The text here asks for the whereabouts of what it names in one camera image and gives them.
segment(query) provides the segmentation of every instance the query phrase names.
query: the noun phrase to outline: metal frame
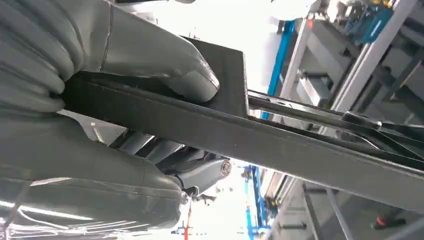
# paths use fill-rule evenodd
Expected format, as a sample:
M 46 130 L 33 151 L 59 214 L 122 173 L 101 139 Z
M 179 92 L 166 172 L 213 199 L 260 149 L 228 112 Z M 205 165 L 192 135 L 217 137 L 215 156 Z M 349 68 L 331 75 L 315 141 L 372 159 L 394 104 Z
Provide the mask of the metal frame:
M 327 30 L 333 33 L 335 37 L 337 37 L 346 48 L 349 50 L 350 54 L 354 58 L 358 58 L 361 53 L 364 51 L 359 51 L 359 48 L 355 46 L 352 41 L 343 36 L 341 32 L 335 29 L 330 23 L 324 23 L 324 26 Z M 413 42 L 408 37 L 404 36 L 401 32 L 398 33 L 403 39 L 406 39 L 409 44 L 404 44 L 405 48 L 402 46 L 402 49 L 407 50 L 407 54 L 411 55 L 420 50 L 420 46 Z M 390 72 L 388 72 L 381 65 L 377 65 L 375 70 L 372 72 L 372 77 L 370 77 L 370 81 L 367 86 L 365 86 L 365 90 L 361 92 L 357 102 L 353 106 L 353 110 L 357 112 L 363 112 L 363 110 L 369 105 L 369 103 L 374 99 L 377 92 L 381 89 L 381 87 L 392 88 L 392 85 L 396 82 L 396 78 L 394 78 Z M 413 112 L 418 118 L 424 121 L 424 101 L 419 98 L 414 92 L 409 89 L 406 85 L 401 86 L 396 90 L 396 98 L 400 102 L 404 103 L 405 106 Z
M 345 87 L 337 95 L 331 109 L 345 112 L 350 110 L 368 79 L 378 66 L 380 59 L 389 47 L 405 19 L 415 7 L 417 0 L 397 1 L 393 6 L 394 13 L 386 27 L 372 44 L 366 44 L 349 76 L 345 80 Z
M 283 116 L 288 113 L 302 118 L 314 116 L 311 118 L 313 121 L 321 121 L 322 125 L 337 122 L 336 127 L 342 129 L 353 126 L 351 123 L 337 120 L 341 116 L 334 111 L 258 92 L 251 91 L 250 94 L 251 104 L 252 101 L 262 100 L 261 104 L 254 102 L 258 106 L 250 105 L 252 108 L 266 109 Z M 101 79 L 75 76 L 67 82 L 63 98 L 67 109 L 73 112 L 424 213 L 424 162 L 419 159 L 339 141 L 264 119 L 235 116 L 129 87 L 116 79 L 110 80 L 107 76 Z M 312 113 L 296 109 L 298 106 L 303 106 Z M 319 114 L 327 117 L 335 116 L 334 119 L 325 120 L 325 117 L 319 117 L 313 111 L 320 111 Z M 355 131 L 370 131 L 362 133 L 365 135 L 376 132 L 366 127 L 354 128 Z M 388 136 L 381 132 L 376 134 L 383 134 L 380 138 Z M 422 142 L 412 139 L 401 140 L 424 146 Z M 397 147 L 403 149 L 403 153 L 408 152 L 402 144 Z

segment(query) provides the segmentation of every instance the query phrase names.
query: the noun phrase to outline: metal rod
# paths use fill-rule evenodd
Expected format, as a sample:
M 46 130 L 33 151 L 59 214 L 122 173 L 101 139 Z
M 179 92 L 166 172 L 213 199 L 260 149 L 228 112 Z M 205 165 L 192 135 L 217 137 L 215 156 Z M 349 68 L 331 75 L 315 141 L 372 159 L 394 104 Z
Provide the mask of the metal rod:
M 278 104 L 289 104 L 290 106 L 292 106 L 295 109 L 302 109 L 304 111 L 309 111 L 309 112 L 315 112 L 315 111 L 319 111 L 321 115 L 325 115 L 327 116 L 328 114 L 330 114 L 331 116 L 340 116 L 343 117 L 343 112 L 338 112 L 338 111 L 333 111 L 327 108 L 322 108 L 322 107 L 318 107 L 318 106 L 314 106 L 314 105 L 310 105 L 310 104 L 306 104 L 306 103 L 302 103 L 302 102 L 298 102 L 298 101 L 293 101 L 293 100 L 289 100 L 287 98 L 282 98 L 282 97 L 277 97 L 277 96 L 271 96 L 262 92 L 258 92 L 258 91 L 254 91 L 254 90 L 248 90 L 248 96 L 249 97 L 259 97 L 261 99 L 267 99 L 272 103 L 278 103 Z
M 134 132 L 125 138 L 124 142 L 118 147 L 118 149 L 129 154 L 136 154 L 154 137 L 155 136 L 144 134 L 142 132 Z
M 101 142 L 101 143 L 104 144 L 105 141 L 103 140 L 102 135 L 100 134 L 99 130 L 97 129 L 96 123 L 92 121 L 91 122 L 91 126 L 92 126 L 93 132 L 95 134 L 95 137 L 97 138 L 97 141 L 99 141 L 99 142 Z
M 287 116 L 290 118 L 295 118 L 321 126 L 331 127 L 352 134 L 364 135 L 367 140 L 379 146 L 379 149 L 386 151 L 394 151 L 395 153 L 400 153 L 405 157 L 424 161 L 424 158 L 421 157 L 419 154 L 393 140 L 392 137 L 390 137 L 392 135 L 390 133 L 382 133 L 363 125 L 358 125 L 348 121 L 334 118 L 334 116 L 323 115 L 320 111 L 315 109 L 299 110 L 293 107 L 293 103 L 272 103 L 253 96 L 248 97 L 248 102 L 249 105 L 254 109 L 268 111 L 273 114 Z
M 345 218 L 343 217 L 342 211 L 340 211 L 339 205 L 337 205 L 336 196 L 334 196 L 333 190 L 331 188 L 326 187 L 328 200 L 334 210 L 334 213 L 340 223 L 341 229 L 343 230 L 344 236 L 347 240 L 353 240 L 354 237 L 349 229 L 348 224 L 346 223 Z
M 400 231 L 396 232 L 395 234 L 389 236 L 385 240 L 401 240 L 405 239 L 407 236 L 415 233 L 418 230 L 421 230 L 424 228 L 424 217 L 417 220 L 416 222 L 409 224 L 402 228 Z
M 315 213 L 314 206 L 312 205 L 311 197 L 308 190 L 303 184 L 303 204 L 306 208 L 307 217 L 312 224 L 312 234 L 315 240 L 323 240 L 323 233 L 321 232 L 320 222 L 318 221 L 317 214 Z
M 372 147 L 368 147 L 368 146 L 364 146 L 362 144 L 357 144 L 354 142 L 349 142 L 349 141 L 340 141 L 334 137 L 330 137 L 330 136 L 326 136 L 326 135 L 322 135 L 322 134 L 318 134 L 315 132 L 311 132 L 311 131 L 307 131 L 307 130 L 303 130 L 303 129 L 299 129 L 296 127 L 292 127 L 292 126 L 287 126 L 287 125 L 283 125 L 277 122 L 272 122 L 269 120 L 265 120 L 265 119 L 259 119 L 259 118 L 254 118 L 254 117 L 249 117 L 250 120 L 258 122 L 258 123 L 262 123 L 264 125 L 269 125 L 272 126 L 274 128 L 277 129 L 281 129 L 284 131 L 288 131 L 291 133 L 295 133 L 295 134 L 299 134 L 301 136 L 304 137 L 308 137 L 308 138 L 312 138 L 312 139 L 316 139 L 316 140 L 320 140 L 329 144 L 333 144 L 335 146 L 340 146 L 346 149 L 350 149 L 353 150 L 355 152 L 357 152 L 358 154 L 366 154 L 369 156 L 373 156 L 379 159 L 385 159 L 386 161 L 390 162 L 391 164 L 397 164 L 399 166 L 402 167 L 409 167 L 415 170 L 424 170 L 424 162 L 414 159 L 414 158 L 409 158 L 409 157 L 404 157 L 398 154 L 394 154 L 391 152 L 387 152 L 387 151 L 382 151 L 379 150 L 378 148 L 372 148 Z

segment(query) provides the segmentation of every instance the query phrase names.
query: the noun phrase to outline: blue metal column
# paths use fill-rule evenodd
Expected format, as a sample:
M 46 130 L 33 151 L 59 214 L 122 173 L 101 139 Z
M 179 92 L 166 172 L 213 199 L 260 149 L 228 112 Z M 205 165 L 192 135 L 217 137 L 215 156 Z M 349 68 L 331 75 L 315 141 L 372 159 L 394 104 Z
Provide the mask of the blue metal column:
M 248 180 L 244 183 L 244 191 L 245 191 L 246 195 L 249 193 L 249 181 Z M 253 235 L 251 210 L 250 210 L 249 207 L 246 208 L 246 218 L 247 218 L 247 235 L 249 236 L 250 240 L 254 240 L 255 237 Z
M 268 95 L 274 96 L 276 94 L 278 81 L 280 80 L 281 68 L 283 67 L 284 60 L 286 59 L 287 50 L 289 49 L 290 39 L 292 38 L 293 31 L 295 30 L 295 21 L 286 21 L 284 31 L 282 32 L 281 42 L 275 57 L 274 68 L 272 69 L 271 81 L 269 82 Z M 268 112 L 262 112 L 261 118 L 268 119 Z
M 256 205 L 257 227 L 267 228 L 267 210 L 265 209 L 264 198 L 261 196 L 261 172 L 257 166 L 250 166 L 253 180 L 253 193 Z

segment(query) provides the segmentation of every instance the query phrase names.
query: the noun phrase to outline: black metal bar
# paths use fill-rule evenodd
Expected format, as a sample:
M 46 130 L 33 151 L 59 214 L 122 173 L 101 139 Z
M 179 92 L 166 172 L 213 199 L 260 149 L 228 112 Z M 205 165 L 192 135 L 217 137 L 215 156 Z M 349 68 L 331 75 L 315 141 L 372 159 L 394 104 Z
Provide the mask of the black metal bar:
M 383 67 L 377 66 L 372 75 L 386 88 L 390 88 L 396 79 Z M 397 99 L 424 122 L 424 101 L 409 87 L 403 85 L 396 92 Z
M 409 137 L 410 139 L 424 142 L 424 126 L 422 125 L 396 124 L 386 121 L 382 121 L 381 123 L 383 128 L 394 130 Z
M 424 165 L 412 158 L 288 126 L 279 129 L 278 123 L 263 124 L 106 78 L 76 76 L 62 97 L 73 112 L 424 213 Z
M 281 230 L 306 230 L 307 225 L 302 222 L 301 224 L 283 224 L 280 226 Z
M 323 240 L 324 236 L 321 232 L 320 222 L 318 221 L 317 214 L 315 213 L 314 206 L 312 205 L 311 197 L 307 191 L 305 184 L 303 185 L 303 204 L 306 208 L 307 217 L 312 225 L 312 234 L 315 240 Z
M 327 190 L 325 188 L 306 188 L 306 192 L 309 194 L 325 194 L 327 195 Z
M 382 89 L 382 86 L 383 85 L 377 79 L 371 77 L 359 95 L 355 105 L 352 107 L 352 110 L 357 113 L 364 113 L 377 96 L 377 93 Z
M 353 134 L 364 134 L 367 137 L 367 140 L 372 141 L 375 145 L 378 146 L 379 149 L 386 151 L 393 150 L 399 152 L 400 154 L 406 157 L 424 161 L 424 158 L 416 152 L 403 146 L 402 144 L 399 144 L 398 142 L 388 137 L 386 134 L 382 134 L 381 132 L 375 129 L 317 114 L 316 111 L 308 112 L 294 109 L 290 105 L 287 105 L 285 103 L 271 103 L 257 97 L 249 96 L 248 102 L 249 106 L 251 106 L 252 108 L 268 111 L 273 114 L 296 118 L 302 121 L 318 124 L 325 127 L 335 128 Z
M 407 17 L 403 22 L 403 25 L 418 34 L 424 35 L 424 25 L 412 17 Z
M 338 93 L 342 89 L 342 86 L 345 83 L 345 79 L 348 77 L 349 73 L 351 72 L 351 69 L 355 64 L 355 61 L 356 61 L 356 58 L 350 59 L 349 64 L 347 65 L 346 69 L 343 72 L 343 75 L 341 75 L 340 80 L 335 85 L 335 88 L 331 91 L 331 98 L 328 102 L 329 106 L 332 106 L 334 104 L 334 101 L 336 100 Z
M 285 98 L 278 97 L 278 96 L 271 96 L 271 95 L 268 95 L 266 93 L 262 93 L 262 92 L 258 92 L 258 91 L 254 91 L 254 90 L 248 90 L 247 93 L 248 93 L 249 97 L 259 97 L 260 99 L 266 99 L 266 100 L 270 100 L 270 101 L 272 100 L 272 101 L 280 103 L 280 104 L 290 105 L 294 109 L 300 109 L 300 110 L 307 111 L 307 112 L 315 112 L 315 113 L 319 113 L 319 114 L 325 115 L 325 116 L 330 114 L 328 116 L 343 117 L 343 112 L 334 111 L 334 110 L 331 110 L 331 109 L 322 108 L 322 107 L 318 107 L 318 106 L 314 106 L 314 105 L 309 105 L 309 104 L 306 104 L 306 103 L 297 102 L 297 101 L 285 99 Z
M 396 92 L 411 78 L 414 72 L 421 65 L 424 58 L 424 47 L 415 54 L 412 60 L 409 62 L 408 66 L 402 71 L 400 76 L 396 79 L 396 81 L 391 85 L 387 94 L 383 97 L 383 101 L 390 101 L 396 95 Z
M 406 55 L 411 58 L 420 50 L 421 45 L 405 35 L 401 30 L 397 33 L 397 37 L 393 40 L 393 47 L 402 50 Z
M 396 141 L 397 143 L 403 143 L 407 145 L 409 148 L 422 148 L 424 146 L 424 142 L 415 140 L 412 138 L 404 137 L 401 135 L 391 134 L 388 132 L 382 132 L 383 135 L 386 135 L 387 137 L 391 138 L 392 140 Z

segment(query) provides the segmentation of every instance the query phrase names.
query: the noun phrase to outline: red object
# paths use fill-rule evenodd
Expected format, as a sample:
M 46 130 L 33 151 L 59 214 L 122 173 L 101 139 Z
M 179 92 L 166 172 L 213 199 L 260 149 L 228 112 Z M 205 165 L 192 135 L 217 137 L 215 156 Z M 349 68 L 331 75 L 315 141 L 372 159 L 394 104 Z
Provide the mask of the red object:
M 386 224 L 386 222 L 385 221 L 383 221 L 381 218 L 380 218 L 380 216 L 378 216 L 377 217 L 377 223 L 378 223 L 378 225 L 380 225 L 380 226 L 383 226 L 383 227 L 385 227 L 387 224 Z
M 184 240 L 189 240 L 189 224 L 190 224 L 191 214 L 192 214 L 192 202 L 190 202 L 190 207 L 188 208 L 187 226 L 185 226 L 185 229 L 184 229 Z
M 308 26 L 309 29 L 312 29 L 314 27 L 314 20 L 308 19 L 307 20 L 307 26 Z

